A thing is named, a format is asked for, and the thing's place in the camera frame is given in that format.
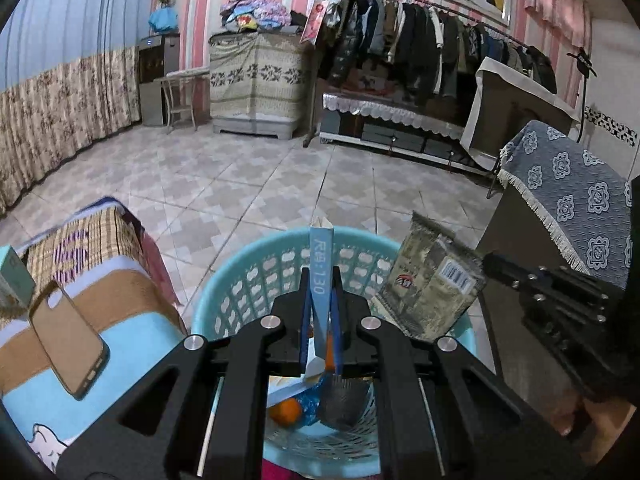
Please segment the blue wall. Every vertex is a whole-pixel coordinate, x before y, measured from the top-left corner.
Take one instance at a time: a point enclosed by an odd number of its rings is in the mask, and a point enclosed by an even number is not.
[[[0,32],[0,91],[148,36],[151,0],[20,0]]]

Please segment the clothes rack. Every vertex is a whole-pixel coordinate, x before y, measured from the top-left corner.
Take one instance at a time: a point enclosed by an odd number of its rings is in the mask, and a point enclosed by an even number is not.
[[[516,43],[516,44],[518,44],[520,46],[524,46],[524,47],[527,46],[526,43],[523,43],[522,41],[517,40],[513,36],[507,34],[506,32],[504,32],[502,30],[500,30],[499,28],[494,27],[493,25],[490,25],[490,24],[485,23],[485,22],[480,22],[478,19],[476,19],[476,18],[474,18],[472,16],[469,16],[468,14],[465,14],[464,12],[460,12],[459,10],[454,10],[454,9],[451,9],[450,7],[446,7],[446,6],[443,6],[441,4],[436,4],[434,2],[430,2],[429,0],[411,0],[411,1],[420,2],[420,3],[425,4],[427,6],[435,7],[437,9],[440,9],[440,10],[443,10],[445,12],[448,12],[449,14],[455,14],[455,15],[461,17],[461,18],[465,18],[466,20],[469,20],[470,22],[482,23],[483,27],[485,27],[488,30],[491,30],[493,32],[496,32],[501,37],[506,38],[507,40],[510,40],[513,43]],[[317,58],[317,54],[314,53],[314,63],[313,63],[314,67],[313,67],[313,75],[312,75],[312,87],[311,87],[311,92],[310,92],[310,94],[311,94],[310,103],[311,103],[312,109],[310,110],[309,117],[308,117],[308,120],[309,120],[308,130],[306,132],[305,139],[304,139],[304,141],[302,143],[304,148],[309,146],[311,140],[316,136],[316,133],[317,133],[316,132],[316,118],[315,118],[315,113],[314,112],[315,112],[316,91],[317,91],[317,89],[316,89],[317,76],[318,76],[317,69],[318,69],[319,60],[316,59],[316,58]]]
[[[489,25],[488,23],[485,23],[485,22],[479,22],[477,19],[473,18],[472,16],[469,16],[468,14],[465,14],[464,12],[460,12],[459,10],[454,10],[454,9],[451,9],[450,7],[446,7],[446,6],[443,6],[441,4],[435,4],[433,2],[430,2],[429,0],[412,0],[412,1],[420,2],[420,3],[423,3],[423,4],[428,5],[430,7],[436,7],[437,9],[444,10],[445,12],[449,12],[451,14],[455,14],[455,15],[460,16],[461,18],[465,18],[465,19],[467,19],[467,20],[469,20],[471,22],[482,23],[482,25],[485,28],[488,28],[489,30],[497,32],[498,34],[500,34],[504,38],[507,38],[508,40],[513,41],[513,43],[517,43],[517,44],[519,44],[521,46],[527,46],[526,43],[523,43],[522,41],[517,40],[513,36],[510,36],[506,32],[503,32],[499,28],[494,27],[493,25]]]

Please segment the green box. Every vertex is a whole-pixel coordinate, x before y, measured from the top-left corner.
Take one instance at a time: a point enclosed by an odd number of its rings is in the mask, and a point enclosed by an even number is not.
[[[14,248],[0,247],[0,309],[27,309],[35,286]]]

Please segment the floral curtain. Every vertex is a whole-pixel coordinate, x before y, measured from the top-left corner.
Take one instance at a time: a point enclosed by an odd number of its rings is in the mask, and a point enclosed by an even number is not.
[[[543,20],[559,28],[572,45],[591,48],[591,12],[584,0],[525,0]]]
[[[41,72],[0,93],[0,215],[94,140],[140,120],[137,47]]]

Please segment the phone case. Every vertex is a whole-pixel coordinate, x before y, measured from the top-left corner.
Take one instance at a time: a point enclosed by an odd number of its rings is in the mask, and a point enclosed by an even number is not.
[[[62,297],[50,307],[56,290]],[[109,347],[57,282],[50,282],[29,310],[29,322],[60,383],[76,400],[87,393],[109,358]]]

